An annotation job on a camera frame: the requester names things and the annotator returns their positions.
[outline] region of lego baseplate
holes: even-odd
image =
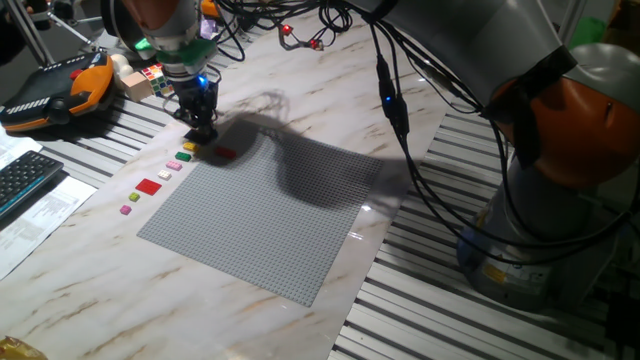
[[[311,306],[382,161],[245,121],[217,145],[138,236]]]

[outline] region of yellow lego brick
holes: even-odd
[[[198,145],[194,143],[185,143],[184,145],[182,145],[182,148],[187,151],[193,151],[193,152],[196,152],[199,149]]]
[[[129,200],[133,202],[137,202],[139,199],[140,199],[140,194],[138,193],[131,193],[131,195],[129,195]]]

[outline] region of black keyboard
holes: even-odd
[[[29,151],[0,170],[0,219],[62,170],[63,164]]]

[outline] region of white paper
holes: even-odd
[[[67,176],[0,232],[0,280],[55,231],[95,188]]]
[[[40,151],[42,145],[28,137],[12,137],[0,127],[0,169],[29,150]]]

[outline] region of white marble surface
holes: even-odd
[[[319,27],[291,24],[299,37]],[[409,184],[380,109],[370,38],[357,20],[325,52],[288,53],[267,34],[223,73],[223,128],[242,117],[385,160],[311,308],[136,237],[196,165],[142,194],[129,216],[118,212],[142,178],[162,181],[187,130],[174,122],[0,282],[0,334],[51,360],[326,359]],[[421,159],[446,105],[401,60],[409,143]]]

